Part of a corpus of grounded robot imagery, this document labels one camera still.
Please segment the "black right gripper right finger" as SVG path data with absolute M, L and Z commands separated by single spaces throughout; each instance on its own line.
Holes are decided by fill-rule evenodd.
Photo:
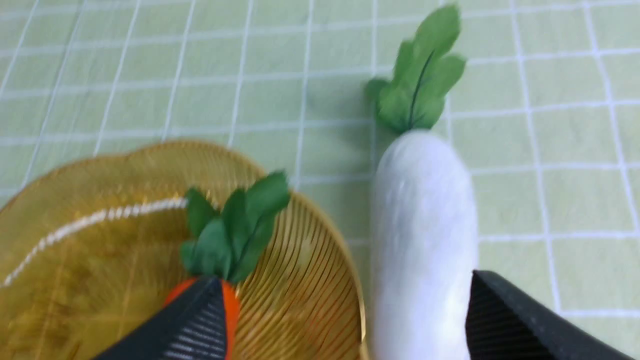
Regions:
M 466 339 L 473 360 L 627 360 L 498 273 L 476 269 Z

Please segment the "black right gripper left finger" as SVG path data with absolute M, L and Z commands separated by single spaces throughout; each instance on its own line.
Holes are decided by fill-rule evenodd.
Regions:
M 221 280 L 195 280 L 96 360 L 225 360 L 230 354 Z

